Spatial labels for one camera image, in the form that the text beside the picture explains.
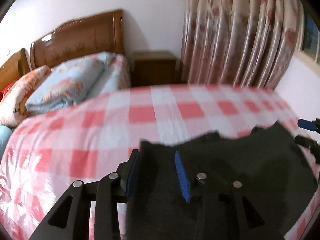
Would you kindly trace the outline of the black striped knit sweater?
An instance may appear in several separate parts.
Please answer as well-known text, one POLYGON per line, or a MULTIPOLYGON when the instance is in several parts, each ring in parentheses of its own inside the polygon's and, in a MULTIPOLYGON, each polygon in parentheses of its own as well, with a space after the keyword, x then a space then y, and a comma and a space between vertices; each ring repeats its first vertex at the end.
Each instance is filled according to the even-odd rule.
POLYGON ((182 196, 175 152, 224 183, 239 181, 249 201, 283 237, 317 190, 317 180, 291 133, 280 123, 239 139, 212 132, 175 146, 140 142, 142 160, 127 205, 127 239, 195 239, 198 206, 182 196))

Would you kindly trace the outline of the pink checkered bed sheet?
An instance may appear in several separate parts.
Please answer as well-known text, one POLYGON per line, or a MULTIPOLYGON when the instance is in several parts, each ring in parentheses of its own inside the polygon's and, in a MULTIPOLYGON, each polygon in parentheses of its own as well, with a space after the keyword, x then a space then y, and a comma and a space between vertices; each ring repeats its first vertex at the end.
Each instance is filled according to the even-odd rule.
POLYGON ((1 161, 1 223, 13 239, 28 239, 73 181, 114 172, 142 139, 238 138, 276 121, 296 135, 297 120, 272 90, 186 85, 119 90, 25 119, 1 161))

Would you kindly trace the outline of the window with metal bars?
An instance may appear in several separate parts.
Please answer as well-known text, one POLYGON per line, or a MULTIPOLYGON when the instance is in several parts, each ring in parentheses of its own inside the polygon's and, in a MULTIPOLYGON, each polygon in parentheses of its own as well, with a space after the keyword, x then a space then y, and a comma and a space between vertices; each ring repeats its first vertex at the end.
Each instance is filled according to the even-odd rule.
POLYGON ((319 29, 305 8, 300 20, 298 51, 319 65, 319 29))

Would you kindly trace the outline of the light blue pillow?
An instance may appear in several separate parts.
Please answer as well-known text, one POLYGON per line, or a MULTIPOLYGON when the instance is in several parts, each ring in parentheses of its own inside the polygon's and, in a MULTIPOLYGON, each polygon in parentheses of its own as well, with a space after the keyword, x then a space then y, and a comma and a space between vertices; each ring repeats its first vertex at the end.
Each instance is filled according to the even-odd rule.
POLYGON ((8 128, 7 126, 0 126, 0 159, 3 157, 5 148, 13 131, 13 129, 8 128))

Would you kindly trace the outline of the floral pink beige curtain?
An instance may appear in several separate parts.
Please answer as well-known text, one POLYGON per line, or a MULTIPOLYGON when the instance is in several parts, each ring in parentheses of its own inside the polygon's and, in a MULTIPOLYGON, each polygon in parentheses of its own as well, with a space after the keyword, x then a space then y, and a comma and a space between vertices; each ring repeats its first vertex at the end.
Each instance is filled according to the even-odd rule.
POLYGON ((182 81, 275 89, 302 12, 299 0, 187 0, 182 81))

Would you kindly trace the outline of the orange floral pillow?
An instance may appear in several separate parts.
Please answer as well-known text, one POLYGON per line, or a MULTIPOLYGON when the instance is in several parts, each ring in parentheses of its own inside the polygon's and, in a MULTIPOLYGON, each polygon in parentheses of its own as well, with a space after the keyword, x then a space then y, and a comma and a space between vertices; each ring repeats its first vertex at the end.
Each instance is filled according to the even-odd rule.
POLYGON ((1 100, 1 125, 15 128, 28 117, 26 101, 51 72, 49 67, 42 66, 25 74, 14 83, 1 100))

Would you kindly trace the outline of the red blanket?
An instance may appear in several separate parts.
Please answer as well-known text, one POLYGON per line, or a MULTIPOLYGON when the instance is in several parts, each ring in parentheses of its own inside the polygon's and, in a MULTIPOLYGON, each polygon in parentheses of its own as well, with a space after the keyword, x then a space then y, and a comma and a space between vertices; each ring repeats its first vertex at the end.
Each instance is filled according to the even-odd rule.
POLYGON ((1 101, 3 101, 6 98, 6 96, 11 92, 12 87, 14 87, 16 82, 17 81, 12 82, 1 91, 1 101))

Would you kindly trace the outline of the light blue floral folded quilt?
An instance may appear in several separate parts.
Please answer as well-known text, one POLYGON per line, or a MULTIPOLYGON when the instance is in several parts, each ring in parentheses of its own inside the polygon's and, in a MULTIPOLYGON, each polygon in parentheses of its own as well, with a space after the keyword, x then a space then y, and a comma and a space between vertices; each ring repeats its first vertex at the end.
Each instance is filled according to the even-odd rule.
POLYGON ((61 63, 26 101, 27 111, 42 114, 81 103, 114 57, 102 52, 61 63))

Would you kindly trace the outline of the brown wooden headboard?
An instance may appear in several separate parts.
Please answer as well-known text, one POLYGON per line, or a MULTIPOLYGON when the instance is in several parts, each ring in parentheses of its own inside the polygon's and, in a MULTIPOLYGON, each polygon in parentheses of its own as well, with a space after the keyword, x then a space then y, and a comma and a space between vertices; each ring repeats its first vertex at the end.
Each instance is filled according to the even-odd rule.
POLYGON ((30 72, 28 53, 25 48, 14 53, 0 68, 0 90, 30 72))
POLYGON ((30 45, 32 69, 53 68, 82 56, 124 54, 123 10, 108 11, 66 22, 30 45))

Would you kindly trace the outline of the dark brown wooden nightstand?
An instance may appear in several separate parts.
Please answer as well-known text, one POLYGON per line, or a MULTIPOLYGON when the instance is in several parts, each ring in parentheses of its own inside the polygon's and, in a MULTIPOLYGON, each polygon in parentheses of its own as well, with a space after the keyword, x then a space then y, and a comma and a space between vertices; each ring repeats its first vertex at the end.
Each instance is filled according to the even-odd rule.
POLYGON ((170 85, 180 82, 177 57, 169 51, 137 51, 133 54, 131 87, 170 85))

